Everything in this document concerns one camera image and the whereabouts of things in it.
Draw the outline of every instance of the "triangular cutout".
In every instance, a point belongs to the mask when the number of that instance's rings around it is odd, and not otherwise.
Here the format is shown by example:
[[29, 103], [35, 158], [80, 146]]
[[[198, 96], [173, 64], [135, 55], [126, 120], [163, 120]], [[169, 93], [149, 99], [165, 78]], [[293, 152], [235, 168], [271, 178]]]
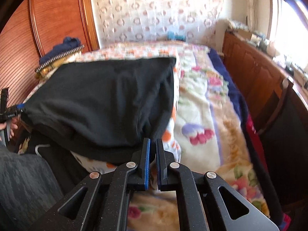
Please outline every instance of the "triangular cutout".
[[62, 207], [58, 209], [58, 213], [70, 218], [71, 220], [75, 220], [87, 191], [87, 187], [80, 188]]
[[224, 204], [226, 205], [232, 220], [236, 220], [242, 217], [243, 215], [247, 215], [249, 213], [249, 209], [245, 205], [243, 205], [225, 187], [219, 187], [218, 190], [221, 194], [222, 199], [224, 200]]

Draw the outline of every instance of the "window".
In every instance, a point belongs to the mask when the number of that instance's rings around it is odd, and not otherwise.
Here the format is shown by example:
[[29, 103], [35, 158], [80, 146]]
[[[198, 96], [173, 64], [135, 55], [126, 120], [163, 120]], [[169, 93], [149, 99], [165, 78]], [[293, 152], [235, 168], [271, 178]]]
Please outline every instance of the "window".
[[284, 0], [275, 1], [273, 13], [275, 4], [278, 6], [277, 29], [274, 36], [271, 32], [270, 40], [275, 39], [279, 52], [289, 56], [293, 63], [308, 72], [308, 30], [288, 3]]

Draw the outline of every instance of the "floral blanket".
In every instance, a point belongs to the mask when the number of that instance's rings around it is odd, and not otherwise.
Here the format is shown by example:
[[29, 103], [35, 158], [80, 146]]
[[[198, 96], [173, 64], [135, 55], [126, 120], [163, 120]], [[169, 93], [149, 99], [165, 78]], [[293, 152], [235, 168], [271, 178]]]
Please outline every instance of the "floral blanket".
[[[210, 49], [183, 42], [118, 43], [85, 53], [75, 61], [106, 58], [152, 57], [174, 54], [175, 102], [169, 125], [162, 136], [164, 149], [192, 171], [215, 171], [264, 215], [270, 212], [250, 160], [241, 120], [228, 96], [228, 82], [209, 58]], [[73, 154], [89, 172], [110, 172], [115, 166]], [[128, 230], [179, 230], [175, 192], [157, 190], [157, 172], [151, 169], [151, 187], [135, 193], [128, 209]]]

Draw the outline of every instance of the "red cloth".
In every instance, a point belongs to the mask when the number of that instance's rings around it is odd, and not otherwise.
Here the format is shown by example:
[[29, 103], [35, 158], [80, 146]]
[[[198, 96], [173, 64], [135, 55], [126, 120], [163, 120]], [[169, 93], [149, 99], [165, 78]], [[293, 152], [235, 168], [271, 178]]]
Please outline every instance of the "red cloth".
[[257, 152], [261, 163], [263, 164], [264, 168], [268, 172], [267, 164], [266, 164], [266, 160], [265, 160], [265, 156], [264, 156], [263, 146], [262, 146], [260, 138], [259, 138], [259, 136], [258, 136], [258, 134], [257, 134], [257, 132], [254, 128], [254, 123], [252, 122], [250, 115], [248, 115], [248, 118], [247, 118], [246, 130], [247, 130], [247, 133], [249, 134], [252, 145], [254, 146], [254, 149]]

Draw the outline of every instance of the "white curtain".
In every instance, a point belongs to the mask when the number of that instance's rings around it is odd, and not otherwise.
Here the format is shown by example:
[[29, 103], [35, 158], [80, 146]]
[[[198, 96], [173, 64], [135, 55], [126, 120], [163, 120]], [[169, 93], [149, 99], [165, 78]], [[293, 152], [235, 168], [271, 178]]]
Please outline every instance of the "white curtain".
[[122, 41], [156, 41], [167, 32], [216, 45], [224, 0], [91, 0], [100, 47]]
[[257, 25], [255, 8], [256, 0], [247, 0], [248, 26], [250, 31], [254, 31]]

